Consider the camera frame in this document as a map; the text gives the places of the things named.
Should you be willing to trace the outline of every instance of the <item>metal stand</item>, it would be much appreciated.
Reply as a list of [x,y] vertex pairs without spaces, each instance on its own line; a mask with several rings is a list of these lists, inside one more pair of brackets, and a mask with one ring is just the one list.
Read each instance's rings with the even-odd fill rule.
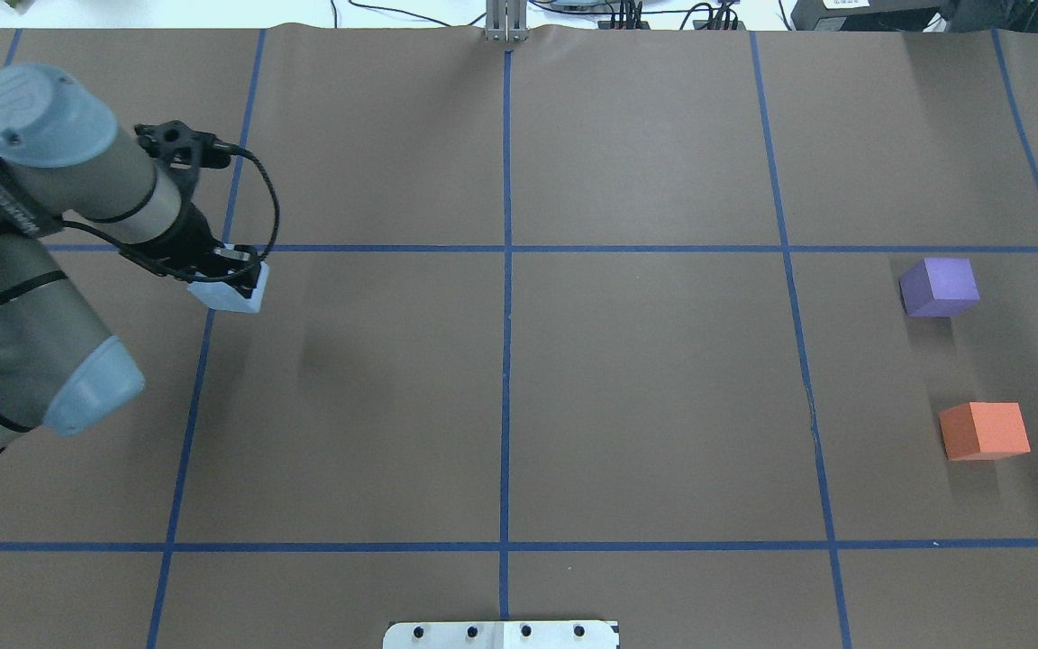
[[487,0],[487,40],[527,40],[526,0]]

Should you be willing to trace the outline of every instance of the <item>label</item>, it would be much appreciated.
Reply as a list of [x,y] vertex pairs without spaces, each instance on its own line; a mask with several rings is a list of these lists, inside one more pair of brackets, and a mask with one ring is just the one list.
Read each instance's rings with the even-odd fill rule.
[[824,7],[828,9],[857,9],[861,7],[871,7],[871,0],[823,0]]
[[10,175],[0,168],[0,209],[22,234],[33,239],[53,235],[62,229],[57,214],[47,214],[43,206],[18,187]]
[[820,18],[816,24],[816,31],[840,31],[844,28],[845,22],[848,22],[847,17]]

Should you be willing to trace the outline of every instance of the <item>metal plate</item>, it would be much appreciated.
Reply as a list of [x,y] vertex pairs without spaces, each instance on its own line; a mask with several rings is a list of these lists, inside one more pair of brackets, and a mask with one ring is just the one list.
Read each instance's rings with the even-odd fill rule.
[[543,623],[399,623],[383,649],[618,649],[619,623],[600,620]]

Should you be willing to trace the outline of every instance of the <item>purple cube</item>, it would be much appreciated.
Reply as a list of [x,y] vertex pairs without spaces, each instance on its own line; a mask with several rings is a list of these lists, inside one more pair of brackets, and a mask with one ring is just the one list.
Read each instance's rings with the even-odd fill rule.
[[972,262],[930,256],[899,277],[903,308],[914,318],[951,318],[980,301]]

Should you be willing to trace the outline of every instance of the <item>foam cube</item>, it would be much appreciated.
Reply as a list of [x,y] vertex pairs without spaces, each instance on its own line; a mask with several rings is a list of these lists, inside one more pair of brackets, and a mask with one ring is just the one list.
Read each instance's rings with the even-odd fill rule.
[[950,318],[980,301],[972,260],[927,258],[899,277],[903,308],[914,318]]
[[1018,403],[965,403],[939,412],[948,460],[999,460],[1031,453]]

